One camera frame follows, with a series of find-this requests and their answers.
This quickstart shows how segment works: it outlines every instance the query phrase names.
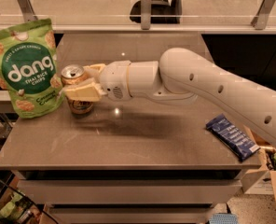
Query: glass shelf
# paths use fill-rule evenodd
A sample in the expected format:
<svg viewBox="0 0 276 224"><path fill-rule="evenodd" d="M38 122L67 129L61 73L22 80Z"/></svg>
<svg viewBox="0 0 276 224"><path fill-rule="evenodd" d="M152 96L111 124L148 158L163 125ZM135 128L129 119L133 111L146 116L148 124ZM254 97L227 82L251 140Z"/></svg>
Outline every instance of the glass shelf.
<svg viewBox="0 0 276 224"><path fill-rule="evenodd" d="M51 18L56 26L90 26L106 29L122 26L139 29L130 20L139 0L30 0L38 19ZM263 0L182 0L182 15L176 28L190 26L249 26ZM17 0L0 0L0 26L23 23ZM268 26L276 26L276 2Z"/></svg>

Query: drawer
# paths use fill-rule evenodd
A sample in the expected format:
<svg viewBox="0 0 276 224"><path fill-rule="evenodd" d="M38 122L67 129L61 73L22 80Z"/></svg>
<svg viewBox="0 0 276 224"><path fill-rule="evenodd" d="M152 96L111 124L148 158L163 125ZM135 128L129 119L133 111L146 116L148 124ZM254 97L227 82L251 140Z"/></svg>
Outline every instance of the drawer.
<svg viewBox="0 0 276 224"><path fill-rule="evenodd" d="M59 223L206 223L213 208L45 208ZM54 222L43 215L40 224Z"/></svg>
<svg viewBox="0 0 276 224"><path fill-rule="evenodd" d="M226 203L240 180L21 180L36 203L214 204Z"/></svg>

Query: can lid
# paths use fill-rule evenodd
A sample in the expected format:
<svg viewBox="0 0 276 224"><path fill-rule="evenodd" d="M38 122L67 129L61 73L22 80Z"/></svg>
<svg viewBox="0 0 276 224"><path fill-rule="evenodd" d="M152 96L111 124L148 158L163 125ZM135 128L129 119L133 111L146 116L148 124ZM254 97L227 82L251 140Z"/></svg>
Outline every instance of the can lid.
<svg viewBox="0 0 276 224"><path fill-rule="evenodd" d="M62 76L65 78L81 77L84 73L84 68L78 64L70 64L63 68Z"/></svg>

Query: soda can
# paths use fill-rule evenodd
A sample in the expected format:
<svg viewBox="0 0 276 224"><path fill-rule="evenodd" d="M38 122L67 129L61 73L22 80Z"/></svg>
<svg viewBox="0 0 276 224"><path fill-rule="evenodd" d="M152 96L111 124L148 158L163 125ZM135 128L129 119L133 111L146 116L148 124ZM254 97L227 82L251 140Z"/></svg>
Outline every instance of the soda can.
<svg viewBox="0 0 276 224"><path fill-rule="evenodd" d="M83 66L78 64L70 64L62 70L62 84L77 85L82 81L88 79L90 76L85 72ZM71 112L77 115L89 113L93 108L93 102L71 100L66 98L71 109Z"/></svg>

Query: snack bag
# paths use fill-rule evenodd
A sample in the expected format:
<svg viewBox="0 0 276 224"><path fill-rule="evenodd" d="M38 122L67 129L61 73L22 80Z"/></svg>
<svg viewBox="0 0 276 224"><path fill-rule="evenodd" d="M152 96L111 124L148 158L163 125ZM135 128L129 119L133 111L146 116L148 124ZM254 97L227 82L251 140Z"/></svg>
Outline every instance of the snack bag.
<svg viewBox="0 0 276 224"><path fill-rule="evenodd" d="M50 19L0 31L0 87L8 90L11 103L22 118L43 116L62 103Z"/></svg>

